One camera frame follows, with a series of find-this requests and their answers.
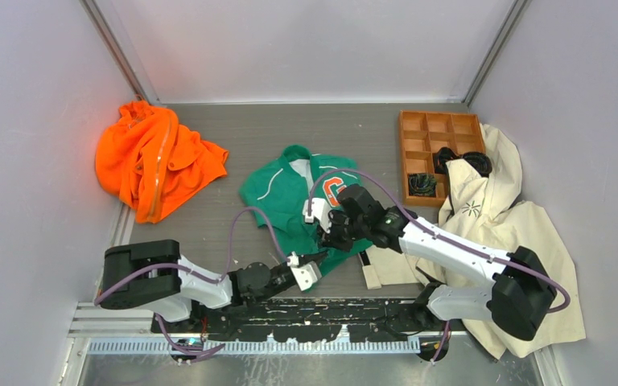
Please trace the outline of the green varsity jacket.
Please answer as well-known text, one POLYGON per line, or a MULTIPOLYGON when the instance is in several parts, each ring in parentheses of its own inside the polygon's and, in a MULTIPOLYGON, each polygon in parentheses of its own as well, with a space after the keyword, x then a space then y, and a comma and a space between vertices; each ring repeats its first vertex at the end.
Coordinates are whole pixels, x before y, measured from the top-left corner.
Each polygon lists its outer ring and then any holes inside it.
POLYGON ((258 207, 267 215, 284 253, 327 254, 319 266, 323 275, 373 245, 368 240, 357 240, 348 252, 322 248, 316 226, 304 222, 303 205, 315 180, 339 168, 355 170, 357 164, 351 158, 314 153, 303 146, 292 145, 278 158, 254 171, 239 190, 245 205, 258 207))

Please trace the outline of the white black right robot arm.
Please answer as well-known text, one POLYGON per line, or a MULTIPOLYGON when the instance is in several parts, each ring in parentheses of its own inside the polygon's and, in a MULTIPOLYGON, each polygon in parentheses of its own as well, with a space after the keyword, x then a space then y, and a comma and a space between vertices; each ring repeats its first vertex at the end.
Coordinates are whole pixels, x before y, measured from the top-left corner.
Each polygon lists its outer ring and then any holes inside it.
POLYGON ((321 245, 348 251, 368 240, 454 271, 471 287, 433 284, 418 296, 415 321, 432 331, 444 321, 492 321, 514 338, 530 341, 550 312, 556 283, 532 250, 509 252, 464 239, 434 226, 400 204, 385 208, 362 186, 353 184, 337 195, 339 207, 326 199, 305 202, 303 216, 316 224, 321 245))

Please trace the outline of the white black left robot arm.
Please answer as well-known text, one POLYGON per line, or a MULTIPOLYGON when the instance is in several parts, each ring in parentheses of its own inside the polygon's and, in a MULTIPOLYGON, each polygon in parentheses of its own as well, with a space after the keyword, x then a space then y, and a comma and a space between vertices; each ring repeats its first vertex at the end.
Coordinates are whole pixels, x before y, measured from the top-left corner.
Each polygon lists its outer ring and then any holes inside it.
POLYGON ((298 255, 273 268, 252 263, 214 273, 190 262, 175 240, 127 244, 105 251, 101 292, 105 310, 142 309, 191 332, 209 310, 236 309, 270 299, 290 288, 309 290, 321 277, 326 252, 298 255))

